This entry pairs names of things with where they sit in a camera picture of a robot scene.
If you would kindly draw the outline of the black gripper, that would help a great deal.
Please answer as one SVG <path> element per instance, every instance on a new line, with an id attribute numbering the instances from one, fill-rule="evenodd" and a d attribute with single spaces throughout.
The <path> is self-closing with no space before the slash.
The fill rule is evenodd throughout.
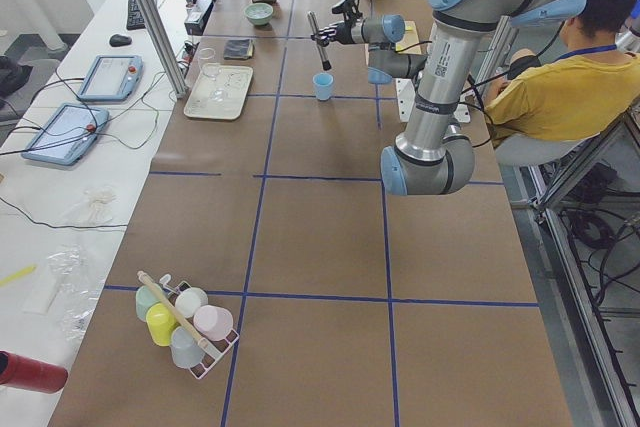
<path id="1" fill-rule="evenodd" d="M 342 45 L 362 44 L 362 22 L 334 22 L 315 33 L 315 42 L 319 46 L 329 46 L 331 42 Z"/>

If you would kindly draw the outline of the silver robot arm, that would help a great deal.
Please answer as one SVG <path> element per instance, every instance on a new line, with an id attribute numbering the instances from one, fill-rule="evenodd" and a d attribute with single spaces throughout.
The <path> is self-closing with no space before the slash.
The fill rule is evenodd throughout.
<path id="1" fill-rule="evenodd" d="M 342 21 L 314 27 L 311 38 L 323 51 L 332 42 L 368 47 L 368 80 L 387 84 L 396 78 L 418 80 L 414 108 L 405 130 L 383 149 L 380 170 L 393 195 L 442 195 L 470 180 L 474 149 L 454 118 L 481 38 L 507 16 L 513 26 L 561 21 L 579 14 L 586 0 L 428 0 L 436 27 L 426 55 L 400 54 L 395 45 L 405 33 L 399 15 L 366 18 L 359 0 L 332 8 Z"/>

